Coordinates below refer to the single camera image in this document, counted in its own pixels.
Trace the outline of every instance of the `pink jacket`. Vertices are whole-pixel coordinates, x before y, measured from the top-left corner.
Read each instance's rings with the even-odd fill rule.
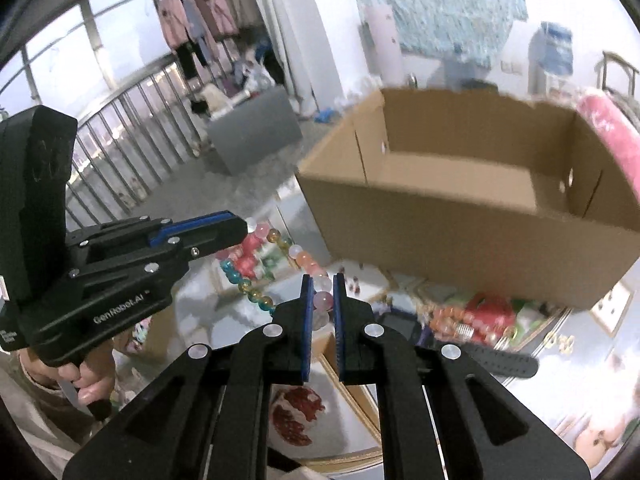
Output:
[[[209,9],[213,13],[220,32],[223,34],[237,34],[238,27],[234,21],[226,0],[207,0]]]
[[[158,16],[166,44],[172,50],[188,41],[189,20],[180,0],[161,0]]]

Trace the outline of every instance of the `black pants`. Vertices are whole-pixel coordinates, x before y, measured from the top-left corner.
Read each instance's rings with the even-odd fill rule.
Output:
[[[202,66],[207,66],[209,64],[202,53],[200,45],[193,43],[193,41],[183,43],[175,49],[175,55],[178,57],[178,64],[182,68],[182,73],[187,80],[198,76],[198,70],[196,69],[196,63],[193,60],[193,54],[198,57],[198,61]]]

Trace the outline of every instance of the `small cardboard box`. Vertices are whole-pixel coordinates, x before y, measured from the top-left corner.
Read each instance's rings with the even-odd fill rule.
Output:
[[[493,92],[385,89],[300,164],[332,255],[591,308],[640,255],[640,207],[572,110]]]

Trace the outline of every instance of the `human hand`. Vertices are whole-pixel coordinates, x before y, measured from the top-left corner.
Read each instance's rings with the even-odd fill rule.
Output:
[[[31,348],[23,348],[18,354],[24,370],[38,384],[50,388],[55,386],[57,380],[65,379],[71,381],[76,388],[80,388],[80,404],[86,405],[94,400],[108,399],[113,391],[116,366],[111,339],[91,350],[79,367],[71,363],[58,368],[49,367]]]

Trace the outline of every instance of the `beaded bracelet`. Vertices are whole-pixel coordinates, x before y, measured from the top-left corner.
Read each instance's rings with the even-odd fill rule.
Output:
[[[267,241],[276,244],[286,256],[309,274],[314,280],[314,309],[319,312],[328,312],[334,307],[334,297],[331,295],[333,283],[326,272],[301,246],[292,244],[289,239],[283,238],[280,231],[271,228],[267,223],[255,224],[251,219],[247,220],[249,234],[242,242],[240,248],[233,249],[236,262],[229,258],[230,250],[219,251],[216,258],[220,260],[220,267],[230,283],[238,286],[238,290],[246,294],[247,299],[257,303],[258,307],[269,312],[275,312],[275,305],[269,296],[264,296],[255,288],[251,277],[255,277],[254,267],[256,259],[252,252]]]

